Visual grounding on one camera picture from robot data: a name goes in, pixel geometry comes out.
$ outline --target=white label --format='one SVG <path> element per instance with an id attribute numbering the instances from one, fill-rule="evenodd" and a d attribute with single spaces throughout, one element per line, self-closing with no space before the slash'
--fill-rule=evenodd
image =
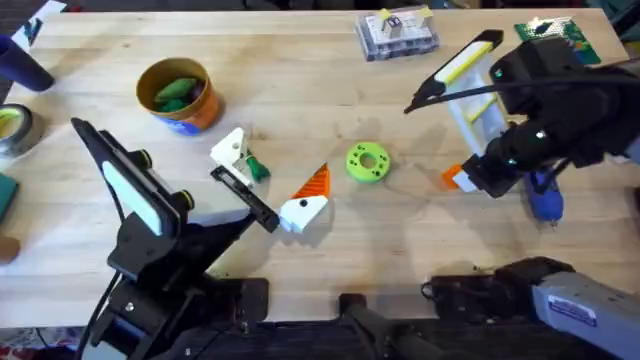
<path id="1" fill-rule="evenodd" d="M 589 326 L 598 326 L 596 313 L 592 309 L 584 305 L 577 304 L 571 300 L 563 299 L 554 295 L 549 295 L 547 299 L 549 303 L 549 309 L 551 309 L 552 311 L 583 322 Z"/>
<path id="2" fill-rule="evenodd" d="M 380 19 L 377 14 L 365 17 L 365 21 L 369 27 L 369 33 L 371 33 L 371 37 L 373 38 L 373 43 L 376 45 L 385 45 L 398 41 L 433 37 L 428 27 L 422 28 L 420 27 L 420 24 L 416 24 L 414 13 L 415 11 L 400 11 L 392 13 L 402 22 L 400 36 L 393 39 L 390 39 L 384 32 L 382 32 L 383 20 Z"/>

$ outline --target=plastic container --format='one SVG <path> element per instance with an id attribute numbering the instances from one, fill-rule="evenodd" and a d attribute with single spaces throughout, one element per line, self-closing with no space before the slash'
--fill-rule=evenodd
<path id="1" fill-rule="evenodd" d="M 407 7 L 391 10 L 403 24 L 399 37 L 390 39 L 379 29 L 382 19 L 379 13 L 359 16 L 356 32 L 360 38 L 362 51 L 367 61 L 387 60 L 401 56 L 425 54 L 440 46 L 433 16 L 429 17 L 426 28 L 416 22 L 418 10 L 423 7 Z"/>
<path id="2" fill-rule="evenodd" d="M 191 77 L 204 83 L 202 94 L 187 107 L 174 112 L 157 111 L 154 98 L 158 91 L 177 78 Z M 198 135 L 216 122 L 220 101 L 207 71 L 197 61 L 187 58 L 169 58 L 148 68 L 136 87 L 140 104 L 174 131 L 183 135 Z"/>

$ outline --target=green plastic piece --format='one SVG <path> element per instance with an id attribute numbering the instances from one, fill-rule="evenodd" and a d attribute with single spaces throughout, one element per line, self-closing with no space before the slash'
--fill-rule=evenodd
<path id="1" fill-rule="evenodd" d="M 160 112 L 174 112 L 174 111 L 182 110 L 186 108 L 187 105 L 189 104 L 182 101 L 181 99 L 171 99 L 169 100 L 169 102 L 167 102 L 166 104 L 160 107 Z"/>
<path id="2" fill-rule="evenodd" d="M 0 220 L 4 218 L 9 209 L 16 190 L 18 190 L 18 183 L 12 178 L 0 174 Z"/>
<path id="3" fill-rule="evenodd" d="M 160 90 L 153 101 L 164 104 L 170 100 L 181 99 L 189 94 L 198 80 L 194 78 L 178 78 Z"/>
<path id="4" fill-rule="evenodd" d="M 266 166 L 262 165 L 258 159 L 251 153 L 250 150 L 247 149 L 247 165 L 249 165 L 249 169 L 251 169 L 251 176 L 253 180 L 257 183 L 271 176 L 269 169 Z"/>
<path id="5" fill-rule="evenodd" d="M 389 153 L 374 142 L 360 142 L 347 153 L 347 172 L 361 183 L 376 183 L 384 178 L 391 168 Z"/>

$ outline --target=clear plastic box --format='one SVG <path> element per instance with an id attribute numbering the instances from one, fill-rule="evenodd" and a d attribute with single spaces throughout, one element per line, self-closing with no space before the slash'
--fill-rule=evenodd
<path id="1" fill-rule="evenodd" d="M 382 19 L 378 12 L 359 16 L 356 32 L 367 61 L 387 60 L 401 56 L 425 54 L 440 46 L 433 16 L 426 19 L 426 27 L 416 23 L 416 16 L 423 6 L 390 10 L 402 21 L 401 34 L 394 39 L 380 29 Z"/>

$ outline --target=orange cup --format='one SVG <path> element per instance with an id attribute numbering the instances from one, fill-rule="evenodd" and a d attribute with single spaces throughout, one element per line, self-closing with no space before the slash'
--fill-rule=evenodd
<path id="1" fill-rule="evenodd" d="M 204 83 L 202 94 L 187 107 L 174 112 L 159 112 L 153 101 L 156 94 L 173 80 L 181 77 L 196 78 Z M 213 89 L 207 71 L 197 61 L 187 58 L 169 58 L 148 68 L 136 86 L 140 104 L 156 118 L 183 135 L 198 135 L 213 125 L 219 116 L 220 101 Z"/>

